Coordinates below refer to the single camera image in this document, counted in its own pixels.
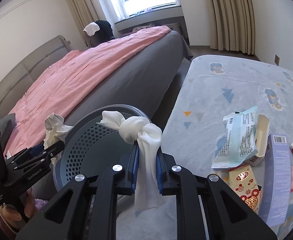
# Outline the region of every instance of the beige curtain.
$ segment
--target beige curtain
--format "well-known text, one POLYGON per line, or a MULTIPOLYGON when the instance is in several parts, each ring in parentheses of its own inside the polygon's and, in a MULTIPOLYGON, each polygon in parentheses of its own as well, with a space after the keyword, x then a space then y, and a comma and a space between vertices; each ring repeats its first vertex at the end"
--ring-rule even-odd
POLYGON ((254 54, 255 25, 251 0, 207 0, 211 48, 254 54))
POLYGON ((81 33, 89 23, 99 20, 91 0, 67 0, 67 3, 81 33))

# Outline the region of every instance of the metal screw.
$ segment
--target metal screw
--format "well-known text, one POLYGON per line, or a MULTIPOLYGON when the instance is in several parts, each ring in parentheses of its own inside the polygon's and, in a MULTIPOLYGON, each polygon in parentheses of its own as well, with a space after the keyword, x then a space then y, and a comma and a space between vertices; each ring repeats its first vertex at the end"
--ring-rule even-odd
POLYGON ((74 179, 75 179, 76 181, 82 181, 82 180, 85 179, 85 176, 84 176, 83 174, 78 174, 78 175, 76 175, 76 176, 74 177, 74 179))
POLYGON ((215 174, 211 174, 209 177, 208 177, 209 180, 213 181, 213 182, 216 182, 219 180, 219 177, 215 174))
POLYGON ((182 170, 182 168, 181 168, 179 165, 174 165, 174 166, 172 166, 171 169, 172 169, 173 171, 175 171, 175 172, 179 172, 179 171, 182 170))
POLYGON ((117 165, 114 165, 114 166, 112 167, 112 169, 113 169, 114 171, 121 171, 121 170, 122 170, 122 166, 121 166, 120 164, 117 164, 117 165))

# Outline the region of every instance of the crumpled tissue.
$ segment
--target crumpled tissue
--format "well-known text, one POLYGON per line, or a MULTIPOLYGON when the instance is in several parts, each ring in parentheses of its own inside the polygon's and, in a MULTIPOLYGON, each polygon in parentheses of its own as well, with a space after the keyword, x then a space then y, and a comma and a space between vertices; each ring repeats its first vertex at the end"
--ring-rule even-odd
POLYGON ((99 124, 119 131, 126 143, 138 141, 140 153, 134 210, 142 211, 164 204, 166 198, 160 195, 156 180, 156 154, 161 144, 161 129, 145 117, 125 119, 118 111, 103 111, 99 124))
MULTIPOLYGON (((64 118, 55 113, 50 114, 45 119, 45 139, 44 147, 47 149, 57 141, 65 142, 67 134, 73 129, 73 126, 63 124, 64 118)), ((51 158, 52 164, 55 166, 58 160, 61 158, 61 153, 51 158)))
POLYGON ((99 25, 96 23, 89 23, 83 31, 85 31, 89 36, 93 36, 97 31, 100 30, 99 25))

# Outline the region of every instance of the headboard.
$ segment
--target headboard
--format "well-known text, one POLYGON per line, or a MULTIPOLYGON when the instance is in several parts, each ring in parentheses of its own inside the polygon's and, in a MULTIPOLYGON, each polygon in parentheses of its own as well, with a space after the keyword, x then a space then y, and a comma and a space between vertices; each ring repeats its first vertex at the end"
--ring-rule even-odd
POLYGON ((19 62, 0 82, 0 118, 11 111, 46 68, 70 51, 68 42, 59 35, 19 62))

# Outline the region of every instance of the pink duvet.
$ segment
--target pink duvet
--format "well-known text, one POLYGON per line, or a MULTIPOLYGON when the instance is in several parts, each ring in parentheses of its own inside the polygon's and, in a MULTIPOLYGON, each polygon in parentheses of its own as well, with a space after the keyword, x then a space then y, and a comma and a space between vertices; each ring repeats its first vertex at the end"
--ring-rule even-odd
POLYGON ((14 155, 39 144, 47 116, 65 118, 102 80, 169 31, 166 26, 140 30, 84 52, 71 51, 47 68, 11 110, 17 124, 4 152, 14 155))

